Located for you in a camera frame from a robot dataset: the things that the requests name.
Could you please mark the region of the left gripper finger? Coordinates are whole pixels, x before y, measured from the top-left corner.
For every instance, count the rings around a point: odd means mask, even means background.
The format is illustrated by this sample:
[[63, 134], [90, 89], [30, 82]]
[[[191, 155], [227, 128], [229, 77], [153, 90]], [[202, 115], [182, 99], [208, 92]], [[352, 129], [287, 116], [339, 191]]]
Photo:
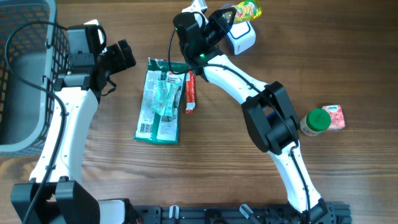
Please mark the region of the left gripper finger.
[[106, 58], [111, 75], [127, 69], [126, 60], [118, 44], [107, 47]]
[[126, 70], [127, 68], [134, 67], [136, 65], [136, 59], [132, 54], [132, 49], [127, 43], [127, 40], [120, 40], [119, 52], [118, 52], [118, 69]]

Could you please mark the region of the yellow liquid bottle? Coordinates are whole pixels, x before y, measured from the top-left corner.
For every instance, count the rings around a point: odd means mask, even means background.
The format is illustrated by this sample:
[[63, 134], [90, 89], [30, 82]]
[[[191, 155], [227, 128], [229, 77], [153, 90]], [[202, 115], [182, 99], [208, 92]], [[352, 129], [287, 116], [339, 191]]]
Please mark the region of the yellow liquid bottle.
[[262, 7], [259, 0], [245, 0], [239, 4], [232, 5], [236, 10], [234, 23], [252, 21], [262, 15]]

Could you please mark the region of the mint green wipes pack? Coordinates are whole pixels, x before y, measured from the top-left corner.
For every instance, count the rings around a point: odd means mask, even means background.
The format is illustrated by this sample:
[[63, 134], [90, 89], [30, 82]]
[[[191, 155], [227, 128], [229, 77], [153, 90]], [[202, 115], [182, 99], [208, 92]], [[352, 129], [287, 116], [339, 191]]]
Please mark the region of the mint green wipes pack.
[[180, 82], [158, 80], [156, 84], [155, 103], [151, 109], [160, 116], [172, 117], [174, 115], [174, 102], [180, 87]]

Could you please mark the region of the green 3M gloves package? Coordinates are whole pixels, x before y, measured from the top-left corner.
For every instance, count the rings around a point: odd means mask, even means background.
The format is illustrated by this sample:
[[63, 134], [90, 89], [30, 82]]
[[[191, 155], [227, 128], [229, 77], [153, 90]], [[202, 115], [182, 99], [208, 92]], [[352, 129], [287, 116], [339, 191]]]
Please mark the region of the green 3M gloves package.
[[[169, 63], [161, 59], [148, 59], [141, 110], [134, 139], [153, 144], [178, 143], [179, 111], [187, 76], [184, 71], [187, 68], [187, 64], [182, 62]], [[174, 115], [172, 117], [160, 116], [151, 109], [151, 106], [155, 103], [156, 84], [158, 80], [180, 82], [174, 102]]]

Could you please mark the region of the red stick sachet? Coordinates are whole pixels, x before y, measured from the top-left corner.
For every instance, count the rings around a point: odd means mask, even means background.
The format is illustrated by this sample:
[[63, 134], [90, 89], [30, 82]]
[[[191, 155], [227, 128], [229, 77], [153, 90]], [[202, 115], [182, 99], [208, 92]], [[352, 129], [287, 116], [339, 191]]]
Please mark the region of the red stick sachet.
[[193, 113], [196, 106], [195, 97], [195, 75], [193, 72], [188, 72], [186, 76], [186, 109], [187, 114]]

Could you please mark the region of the green lid round container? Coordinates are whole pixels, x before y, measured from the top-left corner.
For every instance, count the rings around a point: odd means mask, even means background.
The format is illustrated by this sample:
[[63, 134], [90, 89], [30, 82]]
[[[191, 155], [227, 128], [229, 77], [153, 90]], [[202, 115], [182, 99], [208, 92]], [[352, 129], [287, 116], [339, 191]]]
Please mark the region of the green lid round container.
[[317, 136], [327, 130], [330, 124], [330, 115], [325, 110], [317, 108], [301, 120], [300, 129], [307, 136]]

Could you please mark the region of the orange Kleenex tissue pack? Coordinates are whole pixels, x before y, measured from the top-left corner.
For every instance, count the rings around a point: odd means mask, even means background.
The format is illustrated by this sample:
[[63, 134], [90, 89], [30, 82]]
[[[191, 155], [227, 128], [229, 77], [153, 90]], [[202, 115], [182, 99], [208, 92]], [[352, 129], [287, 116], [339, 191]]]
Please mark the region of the orange Kleenex tissue pack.
[[345, 118], [340, 105], [323, 106], [322, 109], [325, 110], [331, 118], [331, 124], [328, 130], [343, 129], [345, 127]]

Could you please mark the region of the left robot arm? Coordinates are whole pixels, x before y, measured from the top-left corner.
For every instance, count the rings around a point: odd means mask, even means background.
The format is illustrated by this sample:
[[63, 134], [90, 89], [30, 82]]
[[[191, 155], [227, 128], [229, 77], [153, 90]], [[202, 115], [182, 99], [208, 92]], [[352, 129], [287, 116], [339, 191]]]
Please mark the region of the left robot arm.
[[23, 223], [135, 223], [126, 198], [97, 200], [82, 184], [82, 160], [91, 121], [112, 74], [136, 63], [125, 40], [106, 43], [96, 20], [67, 27], [69, 51], [47, 92], [55, 101], [40, 159], [26, 184], [12, 188]]

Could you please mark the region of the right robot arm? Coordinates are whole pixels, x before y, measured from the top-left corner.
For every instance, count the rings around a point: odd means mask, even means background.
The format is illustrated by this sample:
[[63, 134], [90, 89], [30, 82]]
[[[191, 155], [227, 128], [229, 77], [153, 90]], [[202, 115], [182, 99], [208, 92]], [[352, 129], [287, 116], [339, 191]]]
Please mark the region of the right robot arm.
[[316, 223], [328, 209], [305, 167], [300, 122], [284, 86], [251, 77], [216, 46], [232, 28], [235, 15], [233, 7], [219, 9], [210, 17], [200, 9], [186, 9], [174, 17], [173, 33], [188, 71], [220, 87], [241, 105], [249, 137], [274, 161], [288, 203], [304, 223]]

